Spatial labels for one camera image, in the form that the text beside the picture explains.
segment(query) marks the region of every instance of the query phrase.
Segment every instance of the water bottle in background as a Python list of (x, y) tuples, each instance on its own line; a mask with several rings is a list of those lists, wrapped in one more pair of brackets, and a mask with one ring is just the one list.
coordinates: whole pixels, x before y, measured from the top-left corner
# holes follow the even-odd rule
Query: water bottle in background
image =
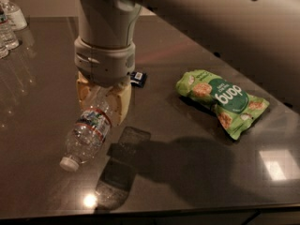
[(21, 31), (15, 32), (17, 39), (22, 42), (22, 50), (24, 51), (24, 55), (30, 59), (37, 56), (37, 44), (35, 38), (30, 30), (30, 27), (27, 26)]
[(8, 49), (4, 41), (0, 38), (0, 59), (8, 55)]
[(83, 111), (66, 139), (66, 154), (60, 166), (76, 172), (80, 164), (94, 158), (110, 132), (113, 111), (107, 100), (108, 89), (100, 87), (90, 108)]
[(13, 31), (22, 30), (27, 26), (27, 21), (18, 5), (9, 0), (0, 0), (0, 4)]
[(0, 38), (3, 40), (4, 44), (8, 50), (15, 49), (19, 46), (19, 40), (12, 31), (6, 14), (4, 10), (0, 7)]

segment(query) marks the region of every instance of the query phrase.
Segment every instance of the green snack bag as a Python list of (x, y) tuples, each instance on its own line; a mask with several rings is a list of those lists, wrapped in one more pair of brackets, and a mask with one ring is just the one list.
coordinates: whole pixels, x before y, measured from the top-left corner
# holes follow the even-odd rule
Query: green snack bag
[(205, 70), (186, 72), (177, 82), (176, 91), (213, 111), (234, 140), (269, 106), (267, 100), (249, 95), (239, 86)]

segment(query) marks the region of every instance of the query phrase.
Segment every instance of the plastic water bottle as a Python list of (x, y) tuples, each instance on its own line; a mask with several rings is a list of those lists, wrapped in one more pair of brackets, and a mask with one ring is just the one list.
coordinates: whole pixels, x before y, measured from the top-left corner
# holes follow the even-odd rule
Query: plastic water bottle
[(4, 44), (8, 50), (15, 49), (19, 46), (19, 40), (12, 31), (6, 14), (4, 10), (0, 7), (0, 38), (3, 40)]
[(13, 31), (24, 29), (27, 26), (27, 21), (18, 5), (9, 0), (0, 0), (0, 3)]
[(3, 58), (8, 55), (8, 49), (4, 41), (0, 38), (0, 58)]
[(94, 158), (110, 132), (113, 111), (106, 100), (107, 89), (100, 88), (89, 109), (83, 111), (66, 139), (66, 154), (60, 166), (76, 172), (80, 164)]

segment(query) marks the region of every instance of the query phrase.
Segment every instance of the snack bag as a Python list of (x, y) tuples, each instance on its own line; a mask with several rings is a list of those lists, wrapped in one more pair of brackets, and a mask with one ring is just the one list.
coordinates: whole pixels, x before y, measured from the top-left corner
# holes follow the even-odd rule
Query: snack bag
[(267, 100), (249, 95), (239, 86), (205, 70), (186, 72), (177, 82), (176, 91), (213, 111), (234, 140), (269, 106)]

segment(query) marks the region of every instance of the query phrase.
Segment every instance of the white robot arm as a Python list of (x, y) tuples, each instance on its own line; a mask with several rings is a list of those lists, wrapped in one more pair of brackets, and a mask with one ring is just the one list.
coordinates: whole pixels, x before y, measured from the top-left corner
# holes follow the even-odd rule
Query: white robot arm
[(75, 60), (92, 83), (120, 83), (134, 69), (132, 34), (143, 6), (300, 111), (299, 0), (79, 1)]

